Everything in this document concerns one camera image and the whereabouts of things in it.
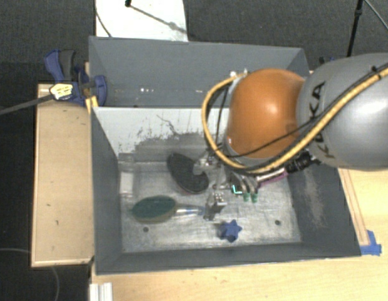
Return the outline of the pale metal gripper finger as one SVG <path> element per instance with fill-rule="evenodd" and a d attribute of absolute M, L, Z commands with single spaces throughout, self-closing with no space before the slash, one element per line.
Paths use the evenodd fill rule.
<path fill-rule="evenodd" d="M 219 205 L 217 201 L 207 202 L 203 218 L 206 221 L 212 221 L 215 215 L 219 212 Z"/>
<path fill-rule="evenodd" d="M 215 213 L 220 213 L 223 210 L 223 208 L 225 208 L 228 205 L 228 203 L 224 200 L 224 196 L 222 192 L 214 192 L 213 198 L 214 198 L 213 211 Z"/>

